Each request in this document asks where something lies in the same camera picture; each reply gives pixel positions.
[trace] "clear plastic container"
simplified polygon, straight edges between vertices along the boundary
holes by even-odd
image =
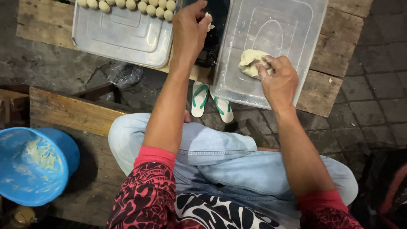
[[[234,0],[215,69],[214,93],[228,101],[271,109],[261,82],[238,68],[244,50],[285,55],[298,72],[296,105],[311,64],[328,0]]]
[[[75,5],[72,39],[81,51],[154,68],[167,64],[173,39],[171,22],[142,14],[138,8],[110,8],[103,13]]]

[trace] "blue bucket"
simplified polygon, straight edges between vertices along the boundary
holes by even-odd
[[[24,206],[51,202],[79,166],[79,148],[52,128],[0,131],[0,194]]]

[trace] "white flip-flop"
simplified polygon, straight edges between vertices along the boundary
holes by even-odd
[[[191,115],[201,117],[204,113],[205,103],[208,99],[209,85],[195,81],[192,86],[192,107]]]
[[[210,95],[212,96],[213,101],[215,102],[216,108],[221,115],[222,121],[225,123],[229,123],[233,121],[233,112],[232,108],[230,107],[230,102],[219,97],[215,96],[213,92],[213,87],[209,87]]]

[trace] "dough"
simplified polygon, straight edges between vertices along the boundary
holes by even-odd
[[[104,12],[108,13],[110,11],[110,6],[107,2],[100,1],[99,2],[99,8]]]
[[[116,0],[106,0],[106,2],[111,6],[116,5]]]
[[[167,2],[167,10],[170,10],[171,12],[174,12],[176,8],[177,8],[177,5],[175,4],[174,1],[168,1]]]
[[[86,3],[92,9],[97,9],[98,8],[98,1],[96,1],[96,0],[87,0]]]
[[[126,6],[126,0],[116,0],[116,5],[120,8],[123,8]]]
[[[139,3],[138,3],[138,9],[139,9],[142,13],[147,13],[147,3],[145,3],[145,2],[139,2]]]
[[[153,5],[147,6],[147,14],[150,15],[150,17],[155,16],[155,7]]]
[[[170,21],[173,20],[173,16],[174,16],[174,14],[173,14],[171,11],[169,11],[169,10],[166,10],[166,11],[164,12],[164,18],[165,18],[165,20],[167,20],[168,22],[170,22]]]
[[[158,6],[158,0],[149,0],[150,5],[157,7]]]
[[[167,0],[158,0],[158,5],[163,9],[167,9]]]
[[[86,0],[78,0],[78,5],[80,5],[83,8],[88,7],[88,4],[86,3]]]
[[[157,16],[157,18],[163,18],[164,17],[164,9],[163,8],[161,8],[161,7],[158,7],[156,10],[155,10],[155,15]]]
[[[256,63],[260,63],[264,65],[267,69],[267,72],[272,75],[273,68],[269,66],[261,57],[264,55],[269,55],[263,51],[247,49],[244,50],[240,59],[239,68],[240,70],[253,78],[260,79],[261,77],[258,75],[258,71],[256,69]]]
[[[211,16],[212,17],[212,15],[210,15],[208,12],[206,12],[205,13],[205,17],[206,16]],[[208,25],[208,30],[206,31],[206,32],[209,32],[211,29],[213,29],[213,28],[215,28],[215,26],[214,25],[212,25],[212,23],[210,23],[209,25]]]
[[[127,0],[126,1],[126,7],[129,10],[134,10],[136,8],[136,2],[134,0]]]

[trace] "sleeve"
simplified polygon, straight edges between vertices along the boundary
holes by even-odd
[[[338,190],[314,192],[298,198],[302,229],[362,229],[342,202]]]
[[[142,146],[115,198],[107,228],[163,228],[175,223],[175,154]]]

